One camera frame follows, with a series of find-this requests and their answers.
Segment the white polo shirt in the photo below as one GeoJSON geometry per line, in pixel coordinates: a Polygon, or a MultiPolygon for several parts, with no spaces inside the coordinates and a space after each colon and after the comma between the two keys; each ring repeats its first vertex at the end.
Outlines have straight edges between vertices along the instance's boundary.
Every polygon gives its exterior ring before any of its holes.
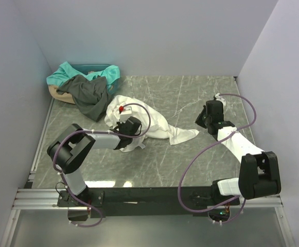
{"type": "Polygon", "coordinates": [[[142,132],[149,129],[142,137],[135,138],[131,144],[125,148],[120,148],[121,152],[130,152],[137,147],[145,147],[143,141],[145,138],[169,139],[171,145],[177,145],[198,136],[199,131],[196,129],[180,129],[170,125],[167,119],[154,108],[144,102],[123,95],[117,95],[108,105],[104,122],[109,127],[117,126],[119,121],[119,107],[131,104],[132,116],[139,119],[142,123],[142,132]]]}

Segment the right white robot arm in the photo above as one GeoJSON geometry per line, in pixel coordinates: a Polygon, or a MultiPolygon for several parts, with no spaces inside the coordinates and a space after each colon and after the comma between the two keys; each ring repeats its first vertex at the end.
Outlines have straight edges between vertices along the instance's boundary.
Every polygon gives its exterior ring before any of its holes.
{"type": "Polygon", "coordinates": [[[280,193],[282,186],[276,154],[256,147],[232,122],[225,121],[221,101],[207,101],[195,123],[207,129],[240,162],[239,177],[213,182],[220,195],[250,200],[280,193]]]}

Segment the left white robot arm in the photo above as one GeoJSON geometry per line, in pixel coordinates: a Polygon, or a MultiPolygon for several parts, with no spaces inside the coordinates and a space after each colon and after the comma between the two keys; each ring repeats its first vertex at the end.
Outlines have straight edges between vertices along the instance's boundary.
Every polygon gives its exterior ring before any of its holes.
{"type": "Polygon", "coordinates": [[[105,131],[91,133],[78,124],[71,124],[47,149],[47,154],[55,161],[55,168],[62,172],[66,185],[76,198],[88,202],[89,188],[80,166],[93,149],[119,150],[131,144],[134,136],[141,134],[142,123],[131,116],[125,122],[118,122],[112,134],[105,131]]]}

